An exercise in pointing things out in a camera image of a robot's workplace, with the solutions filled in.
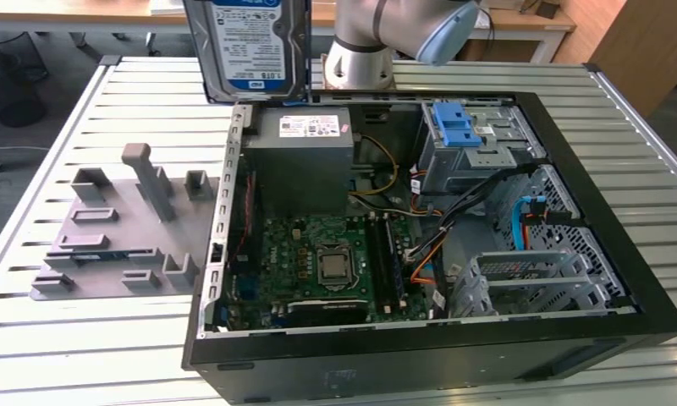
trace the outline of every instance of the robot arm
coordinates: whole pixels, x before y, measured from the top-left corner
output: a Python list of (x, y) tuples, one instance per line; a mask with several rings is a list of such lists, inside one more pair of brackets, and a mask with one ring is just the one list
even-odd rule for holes
[(442, 65), (474, 28), (474, 1), (339, 0), (325, 80), (335, 89), (385, 89), (393, 82), (390, 49)]

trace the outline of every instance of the orange wire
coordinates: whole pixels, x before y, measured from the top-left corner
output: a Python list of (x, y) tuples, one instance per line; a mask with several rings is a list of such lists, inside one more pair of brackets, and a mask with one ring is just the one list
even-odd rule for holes
[(437, 253), (438, 248), (441, 247), (441, 244), (445, 242), (445, 240), (446, 240), (446, 236), (443, 236), (441, 241), (438, 241), (438, 243), (430, 249), (429, 254), (423, 257), (421, 263), (418, 264), (418, 266), (414, 269), (414, 272), (410, 274), (410, 279), (409, 279), (410, 282), (413, 282), (413, 283), (415, 283), (415, 282), (418, 282), (418, 283), (434, 283), (433, 279), (430, 279), (430, 278), (422, 278), (422, 277), (415, 277), (415, 275), (418, 275), (418, 272), (426, 266), (426, 262), (429, 262), (429, 259)]
[[(426, 214), (426, 210), (418, 210), (415, 208), (415, 198), (418, 197), (418, 195), (411, 195), (410, 196), (410, 212), (411, 213), (415, 213), (415, 214)], [(441, 212), (441, 210), (434, 210), (433, 211), (433, 214), (441, 216), (443, 213)]]
[(523, 249), (529, 250), (529, 226), (523, 226), (521, 229), (521, 238), (523, 239)]

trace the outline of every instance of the gray 3d-printed holder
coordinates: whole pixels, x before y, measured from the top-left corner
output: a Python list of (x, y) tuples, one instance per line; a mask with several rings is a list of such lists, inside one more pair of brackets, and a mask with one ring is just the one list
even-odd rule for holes
[(77, 198), (33, 281), (35, 300), (189, 294), (205, 266), (217, 178), (169, 179), (147, 145), (126, 145), (134, 179), (81, 168)]

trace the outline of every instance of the sticker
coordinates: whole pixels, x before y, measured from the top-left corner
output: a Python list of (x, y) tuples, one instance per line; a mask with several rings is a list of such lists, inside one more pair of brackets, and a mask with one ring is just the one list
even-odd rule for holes
[(273, 32), (278, 0), (215, 0), (213, 22), (221, 74), (245, 90), (273, 90), (285, 80), (283, 41)]
[(410, 193), (414, 195), (421, 194), (421, 180), (410, 179)]
[(338, 116), (282, 116), (279, 137), (338, 137)]
[(433, 295), (430, 296), (433, 303), (437, 304), (437, 306), (443, 310), (443, 306), (446, 304), (446, 299), (443, 298), (443, 295), (434, 289)]
[(494, 135), (494, 129), (490, 126), (474, 127), (474, 133), (477, 135)]

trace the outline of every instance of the table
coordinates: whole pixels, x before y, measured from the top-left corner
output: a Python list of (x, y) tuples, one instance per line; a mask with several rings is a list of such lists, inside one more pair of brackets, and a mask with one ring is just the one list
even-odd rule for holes
[[(527, 63), (427, 68), (395, 62), (394, 72), (399, 89), (539, 95), (677, 306), (677, 159), (602, 75)], [(110, 178), (134, 178), (121, 149), (150, 142), (150, 159), (167, 176), (187, 169), (219, 176), (230, 113), (230, 107), (206, 106), (193, 58), (123, 58), (98, 66), (0, 236), (0, 404), (223, 404), (198, 375), (179, 368), (189, 296), (33, 302), (26, 292), (74, 198), (75, 170), (99, 166)], [(674, 406), (677, 338), (565, 381), (341, 401)]]
[[(559, 11), (554, 19), (511, 10), (490, 10), (497, 40), (538, 41), (531, 62), (549, 63), (574, 23)], [(333, 36), (334, 6), (313, 1), (313, 35)], [(0, 30), (187, 33), (183, 14), (150, 15), (149, 0), (2, 0)], [(471, 39), (486, 39), (475, 29)]]

